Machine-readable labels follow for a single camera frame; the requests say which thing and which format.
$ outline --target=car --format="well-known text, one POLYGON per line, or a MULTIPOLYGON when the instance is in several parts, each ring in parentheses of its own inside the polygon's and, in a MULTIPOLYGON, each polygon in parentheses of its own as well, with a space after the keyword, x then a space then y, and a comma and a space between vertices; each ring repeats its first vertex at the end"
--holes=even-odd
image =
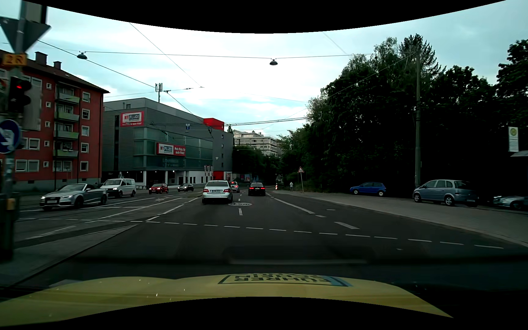
POLYGON ((136 182, 132 178, 111 178, 100 187, 107 190, 108 196, 120 199, 122 196, 136 195, 136 182))
POLYGON ((386 194, 386 187, 380 182, 364 182, 350 188, 350 194, 375 194, 378 197, 383 197, 386 194))
POLYGON ((478 195, 473 184, 463 180, 431 180, 415 189, 412 198, 417 203, 426 200, 435 204, 444 202, 447 206, 456 203, 478 206, 478 195))
POLYGON ((528 197, 525 196, 495 196, 492 200, 494 206, 510 207, 520 211, 528 207, 528 197))
POLYGON ((168 186, 165 183, 156 183, 150 189, 148 189, 148 193, 151 194, 161 194, 161 193, 167 193, 168 194, 168 186))
POLYGON ((229 186, 231 187, 231 191, 234 192, 234 193, 238 193, 239 192, 239 184, 235 181, 231 181, 229 183, 229 186))
POLYGON ((203 204, 207 204, 210 201, 224 201, 226 203, 232 203, 233 192, 231 192, 229 182, 224 180, 211 180, 205 184, 202 202, 203 204))
POLYGON ((81 208, 85 205, 107 203, 107 190, 95 188, 92 184, 74 183, 45 194, 40 198, 40 206, 45 210, 54 207, 81 208))
POLYGON ((247 195, 248 196, 253 196, 253 195, 266 196, 266 188, 264 188, 264 185, 262 183, 254 182, 247 189, 247 195))
POLYGON ((190 183, 181 184, 177 187, 179 192, 181 191, 195 191, 195 187, 190 183))

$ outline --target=asphalt road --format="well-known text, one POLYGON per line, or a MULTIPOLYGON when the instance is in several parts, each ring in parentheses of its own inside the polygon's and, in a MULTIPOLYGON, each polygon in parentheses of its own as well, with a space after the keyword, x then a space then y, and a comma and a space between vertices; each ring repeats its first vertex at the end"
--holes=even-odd
POLYGON ((203 205, 197 195, 137 195, 77 211, 25 210, 25 219, 34 220, 18 224, 22 244, 124 223, 136 227, 20 286, 48 288, 63 280, 121 276, 283 272, 397 285, 528 289, 528 248, 521 245, 274 191, 247 196, 243 190, 234 194, 240 205, 203 205))

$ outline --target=red building facade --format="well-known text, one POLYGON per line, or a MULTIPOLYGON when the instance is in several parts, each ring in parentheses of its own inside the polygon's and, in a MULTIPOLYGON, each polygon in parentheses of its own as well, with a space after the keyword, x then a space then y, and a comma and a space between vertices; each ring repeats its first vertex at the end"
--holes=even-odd
MULTIPOLYGON (((0 49, 0 78, 5 82, 9 68, 1 62, 6 53, 0 49)), ((60 62, 46 62, 47 55, 36 52, 23 70, 32 88, 42 90, 42 114, 40 131, 22 132, 25 147, 15 152, 15 191, 97 184, 101 177, 101 110, 108 92, 63 71, 60 62)))

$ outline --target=silver sedan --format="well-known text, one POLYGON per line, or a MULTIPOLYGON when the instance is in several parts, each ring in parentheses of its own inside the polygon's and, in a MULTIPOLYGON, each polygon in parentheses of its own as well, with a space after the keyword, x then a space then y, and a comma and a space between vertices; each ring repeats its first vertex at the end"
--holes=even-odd
POLYGON ((233 202, 233 193, 229 183, 224 180, 212 180, 205 184, 203 188, 203 204, 209 201, 224 201, 227 203, 233 202))
POLYGON ((53 191, 40 198, 40 206, 44 210, 53 207, 83 207, 89 204, 105 205, 107 190, 97 189, 92 184, 67 184, 59 190, 53 191))

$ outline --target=silver convertible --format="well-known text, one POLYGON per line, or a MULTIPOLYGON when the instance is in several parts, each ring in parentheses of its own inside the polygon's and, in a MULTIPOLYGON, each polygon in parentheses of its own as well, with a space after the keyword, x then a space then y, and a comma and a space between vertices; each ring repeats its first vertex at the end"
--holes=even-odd
POLYGON ((107 190, 97 189, 92 184, 67 184, 59 190, 52 191, 40 198, 40 206, 45 210, 53 207, 83 207, 89 204, 105 205, 107 190))

